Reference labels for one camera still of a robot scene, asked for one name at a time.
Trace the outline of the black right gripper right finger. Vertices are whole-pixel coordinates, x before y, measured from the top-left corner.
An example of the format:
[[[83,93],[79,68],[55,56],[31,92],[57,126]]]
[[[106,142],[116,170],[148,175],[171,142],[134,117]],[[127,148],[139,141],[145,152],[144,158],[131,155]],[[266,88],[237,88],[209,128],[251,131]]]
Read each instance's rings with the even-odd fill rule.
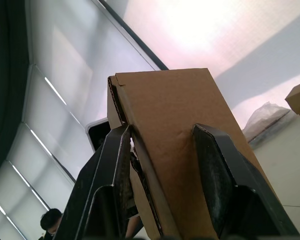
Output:
[[[220,240],[300,240],[300,233],[261,172],[228,134],[192,130],[210,220]]]

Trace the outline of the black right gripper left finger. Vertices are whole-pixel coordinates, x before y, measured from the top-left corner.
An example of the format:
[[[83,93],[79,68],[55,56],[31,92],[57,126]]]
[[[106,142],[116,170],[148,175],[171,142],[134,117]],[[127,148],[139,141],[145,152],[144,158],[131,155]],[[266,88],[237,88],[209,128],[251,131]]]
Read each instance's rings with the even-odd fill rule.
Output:
[[[137,214],[130,181],[131,127],[112,129],[79,172],[55,240],[122,240]]]

